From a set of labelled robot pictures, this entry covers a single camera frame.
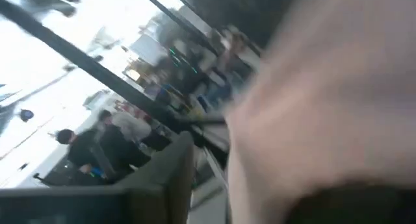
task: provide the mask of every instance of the person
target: person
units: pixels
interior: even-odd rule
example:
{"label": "person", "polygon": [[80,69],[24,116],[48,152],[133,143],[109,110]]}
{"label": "person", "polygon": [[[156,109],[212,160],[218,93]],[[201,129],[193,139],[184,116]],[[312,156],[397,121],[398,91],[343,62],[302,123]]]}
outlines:
{"label": "person", "polygon": [[115,125],[120,128],[126,140],[141,142],[146,146],[162,151],[171,143],[171,140],[154,131],[143,119],[134,118],[126,112],[112,114],[102,110],[98,115],[98,122],[104,125]]}
{"label": "person", "polygon": [[[99,140],[100,146],[118,171],[129,173],[132,172],[130,165],[139,168],[150,161],[149,156],[142,153],[133,142],[124,138],[117,126],[112,125],[103,130],[103,136]],[[94,137],[97,131],[97,128],[91,128],[76,134],[70,129],[63,129],[57,133],[56,139],[59,143],[70,145],[68,160],[82,173],[102,169],[90,150],[92,144],[95,143]]]}
{"label": "person", "polygon": [[[226,114],[233,223],[286,223],[301,198],[351,180],[416,188],[415,9],[416,0],[292,7]],[[353,212],[331,222],[331,211],[312,223],[372,223]]]}

